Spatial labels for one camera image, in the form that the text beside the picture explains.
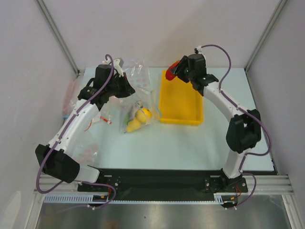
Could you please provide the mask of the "grey toy fish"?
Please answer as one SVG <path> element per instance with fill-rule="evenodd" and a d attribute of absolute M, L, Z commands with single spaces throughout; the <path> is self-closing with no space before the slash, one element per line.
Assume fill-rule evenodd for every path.
<path fill-rule="evenodd" d="M 137 111 L 140 110 L 140 109 L 142 109 L 142 108 L 143 108 L 143 102 L 142 102 L 141 100 L 138 100 L 137 102 L 135 102 L 135 103 L 131 106 L 131 108 L 129 109 L 128 113 L 130 112 L 131 115 L 132 115 L 132 117 L 133 117 L 133 119 L 134 119 L 135 116 L 136 116 Z"/>

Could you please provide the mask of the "aluminium frame rail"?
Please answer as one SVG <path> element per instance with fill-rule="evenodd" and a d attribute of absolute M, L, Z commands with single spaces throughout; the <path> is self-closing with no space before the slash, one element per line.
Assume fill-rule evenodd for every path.
<path fill-rule="evenodd" d="M 139 179 L 132 179 L 127 181 L 123 178 L 115 178 L 114 176 L 107 176 L 110 180 L 107 182 L 110 186 L 114 187 L 118 192 L 123 192 L 124 188 L 144 188 L 144 189 L 181 189 L 181 188 L 196 188 L 206 192 L 213 193 L 232 193 L 234 187 L 221 188 L 216 181 L 218 177 L 213 176 L 207 178 L 204 181 L 191 181 L 187 179 L 186 183 L 180 182 L 159 182 L 154 179 L 152 182 L 146 178 L 143 183 L 140 183 Z M 288 176 L 243 176 L 242 180 L 237 182 L 236 185 L 244 194 L 258 195 L 292 195 L 294 193 L 292 185 Z M 85 192 L 85 193 L 97 193 L 102 191 L 102 186 L 88 185 L 80 181 L 73 181 L 71 183 L 60 183 L 54 190 L 54 192 Z"/>

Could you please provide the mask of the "clear blue-zipper bag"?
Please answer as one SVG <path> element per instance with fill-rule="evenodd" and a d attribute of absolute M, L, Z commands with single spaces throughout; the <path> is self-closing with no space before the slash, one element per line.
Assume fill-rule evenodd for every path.
<path fill-rule="evenodd" d="M 120 100 L 119 127 L 122 133 L 131 133 L 158 122 L 161 112 L 154 99 L 154 90 L 137 89 L 134 94 Z"/>

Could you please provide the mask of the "yellow plastic tray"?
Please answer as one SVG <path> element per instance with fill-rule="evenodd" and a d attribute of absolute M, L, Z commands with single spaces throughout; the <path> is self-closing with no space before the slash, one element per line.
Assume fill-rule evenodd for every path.
<path fill-rule="evenodd" d="M 177 77 L 169 81 L 162 71 L 159 94 L 160 122 L 176 125 L 200 125 L 203 122 L 203 97 Z"/>

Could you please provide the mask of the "red toy mango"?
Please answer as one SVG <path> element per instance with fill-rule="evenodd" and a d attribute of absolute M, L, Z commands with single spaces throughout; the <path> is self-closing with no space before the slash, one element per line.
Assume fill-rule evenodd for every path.
<path fill-rule="evenodd" d="M 166 80 L 171 81 L 171 80 L 173 80 L 173 79 L 176 77 L 176 75 L 173 73 L 173 71 L 174 71 L 176 65 L 177 65 L 179 62 L 180 62 L 180 61 L 177 60 L 176 62 L 174 62 L 174 63 L 166 70 L 166 73 L 165 73 L 165 78 L 166 78 Z"/>

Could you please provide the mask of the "yellow toy pear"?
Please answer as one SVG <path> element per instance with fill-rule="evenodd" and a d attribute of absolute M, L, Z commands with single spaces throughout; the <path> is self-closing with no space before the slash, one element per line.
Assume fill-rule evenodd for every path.
<path fill-rule="evenodd" d="M 128 133 L 135 131 L 141 127 L 142 124 L 145 124 L 148 120 L 148 116 L 146 116 L 144 113 L 139 112 L 135 118 L 133 118 L 131 121 L 127 123 L 126 131 Z"/>

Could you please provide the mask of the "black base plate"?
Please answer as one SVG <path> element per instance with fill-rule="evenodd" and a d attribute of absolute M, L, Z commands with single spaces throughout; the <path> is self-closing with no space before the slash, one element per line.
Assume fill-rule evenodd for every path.
<path fill-rule="evenodd" d="M 247 193 L 245 178 L 221 170 L 101 169 L 98 184 L 111 185 L 117 201 L 208 201 L 215 193 Z"/>

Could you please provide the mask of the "yellow toy lemon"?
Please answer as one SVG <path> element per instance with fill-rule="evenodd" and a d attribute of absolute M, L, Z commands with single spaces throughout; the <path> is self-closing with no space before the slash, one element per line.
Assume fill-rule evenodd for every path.
<path fill-rule="evenodd" d="M 151 111 L 149 109 L 143 107 L 139 111 L 139 117 L 141 117 L 141 118 L 151 118 L 152 117 L 152 113 L 151 113 Z"/>

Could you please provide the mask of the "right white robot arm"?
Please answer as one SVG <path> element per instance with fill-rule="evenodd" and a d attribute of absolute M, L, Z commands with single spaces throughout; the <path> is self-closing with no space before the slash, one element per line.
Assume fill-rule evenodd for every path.
<path fill-rule="evenodd" d="M 224 97 L 219 80 L 207 73 L 205 57 L 201 53 L 183 56 L 168 72 L 172 76 L 166 77 L 167 80 L 177 77 L 191 83 L 193 89 L 212 102 L 227 119 L 226 142 L 230 151 L 222 168 L 224 177 L 220 179 L 220 187 L 224 191 L 232 191 L 237 186 L 236 178 L 241 176 L 244 156 L 261 140 L 261 127 L 257 123 L 260 113 L 256 109 L 247 110 L 248 116 Z"/>

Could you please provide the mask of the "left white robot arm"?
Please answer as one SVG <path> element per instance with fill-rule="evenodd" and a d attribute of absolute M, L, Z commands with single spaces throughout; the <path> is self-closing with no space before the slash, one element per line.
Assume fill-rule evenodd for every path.
<path fill-rule="evenodd" d="M 99 170 L 81 165 L 72 155 L 77 140 L 109 98 L 125 98 L 134 92 L 119 64 L 100 64 L 95 69 L 95 76 L 80 90 L 76 106 L 60 131 L 48 144 L 36 147 L 40 172 L 66 183 L 88 182 L 95 191 L 103 189 L 105 179 L 99 176 Z"/>

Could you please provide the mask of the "green toy cucumber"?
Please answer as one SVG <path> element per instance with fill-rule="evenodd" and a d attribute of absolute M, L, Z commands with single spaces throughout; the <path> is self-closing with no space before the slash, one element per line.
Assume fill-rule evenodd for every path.
<path fill-rule="evenodd" d="M 133 119 L 133 117 L 132 117 L 131 113 L 129 112 L 126 115 L 126 117 L 124 118 L 123 123 L 127 125 L 132 119 Z"/>

